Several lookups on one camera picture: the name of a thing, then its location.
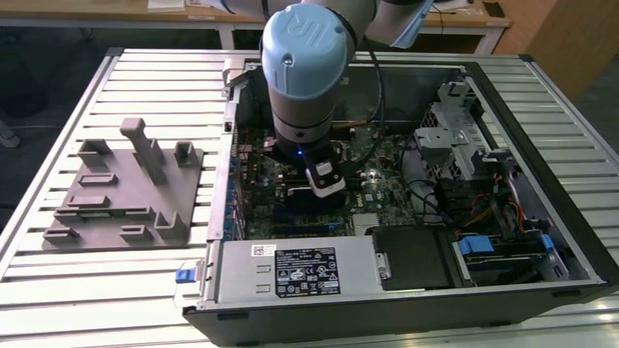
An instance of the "blue drive latch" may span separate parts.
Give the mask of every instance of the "blue drive latch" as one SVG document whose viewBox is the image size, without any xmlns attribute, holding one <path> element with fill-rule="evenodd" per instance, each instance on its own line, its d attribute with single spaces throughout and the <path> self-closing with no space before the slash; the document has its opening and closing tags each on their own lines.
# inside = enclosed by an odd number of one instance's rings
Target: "blue drive latch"
<svg viewBox="0 0 619 348">
<path fill-rule="evenodd" d="M 492 238 L 488 236 L 469 236 L 458 242 L 464 255 L 478 252 L 494 252 Z"/>
</svg>

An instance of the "wooden desk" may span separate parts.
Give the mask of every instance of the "wooden desk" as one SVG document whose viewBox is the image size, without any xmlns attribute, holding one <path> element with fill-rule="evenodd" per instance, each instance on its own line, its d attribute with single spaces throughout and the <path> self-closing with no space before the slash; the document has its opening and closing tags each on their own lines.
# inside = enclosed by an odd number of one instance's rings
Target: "wooden desk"
<svg viewBox="0 0 619 348">
<path fill-rule="evenodd" d="M 218 9 L 187 7 L 183 12 L 149 13 L 147 4 L 149 0 L 0 0 L 0 26 L 215 29 L 221 32 L 223 49 L 234 49 L 235 30 L 265 28 L 261 19 Z M 484 9 L 481 0 L 474 6 Z M 486 13 L 432 13 L 421 32 L 484 36 L 476 53 L 490 54 L 512 25 L 509 18 L 490 17 Z"/>
</svg>

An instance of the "floor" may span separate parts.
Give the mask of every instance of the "floor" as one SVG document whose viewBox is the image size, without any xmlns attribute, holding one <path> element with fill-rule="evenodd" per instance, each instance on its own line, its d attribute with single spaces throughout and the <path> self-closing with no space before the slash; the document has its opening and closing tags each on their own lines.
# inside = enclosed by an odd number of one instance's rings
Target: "floor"
<svg viewBox="0 0 619 348">
<path fill-rule="evenodd" d="M 22 138 L 17 149 L 0 147 L 0 231 L 49 154 L 62 126 L 73 113 L 83 90 L 98 69 L 109 47 L 162 49 L 218 49 L 213 30 L 95 30 L 85 41 L 78 29 L 0 28 L 0 56 L 17 53 L 23 58 L 45 95 L 47 107 L 26 118 L 0 118 Z M 258 34 L 237 37 L 239 49 L 254 49 Z M 610 144 L 619 150 L 619 60 L 608 68 L 577 106 Z M 0 67 L 0 91 L 3 86 Z"/>
</svg>

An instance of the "red wire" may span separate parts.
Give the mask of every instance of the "red wire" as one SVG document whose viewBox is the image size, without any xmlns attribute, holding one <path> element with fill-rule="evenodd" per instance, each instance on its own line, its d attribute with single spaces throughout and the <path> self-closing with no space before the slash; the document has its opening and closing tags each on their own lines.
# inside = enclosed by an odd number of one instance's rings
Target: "red wire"
<svg viewBox="0 0 619 348">
<path fill-rule="evenodd" d="M 474 206 L 474 208 L 472 209 L 472 214 L 476 214 L 476 204 L 477 204 L 477 201 L 480 201 L 481 198 L 486 197 L 488 194 L 478 194 L 476 196 L 476 199 L 474 199 L 474 203 L 472 204 Z"/>
</svg>

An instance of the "aluminum extrusion table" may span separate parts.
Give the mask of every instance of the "aluminum extrusion table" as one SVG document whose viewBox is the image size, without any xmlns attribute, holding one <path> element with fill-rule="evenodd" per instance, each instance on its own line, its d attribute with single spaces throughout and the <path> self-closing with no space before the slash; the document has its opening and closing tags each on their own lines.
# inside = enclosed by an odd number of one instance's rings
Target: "aluminum extrusion table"
<svg viewBox="0 0 619 348">
<path fill-rule="evenodd" d="M 227 102 L 223 61 L 255 51 L 111 50 L 0 237 L 0 347 L 210 347 L 175 307 L 175 270 L 205 256 Z M 369 59 L 359 54 L 358 59 Z M 610 253 L 619 261 L 619 157 L 534 62 L 516 56 L 381 54 L 381 60 L 480 62 Z M 129 148 L 125 117 L 163 148 L 205 149 L 191 239 L 155 251 L 54 253 L 43 229 L 81 166 L 86 138 Z M 489 125 L 502 144 L 498 129 Z M 198 295 L 198 284 L 190 294 Z M 287 347 L 617 347 L 619 297 L 561 307 L 514 326 L 299 343 Z"/>
</svg>

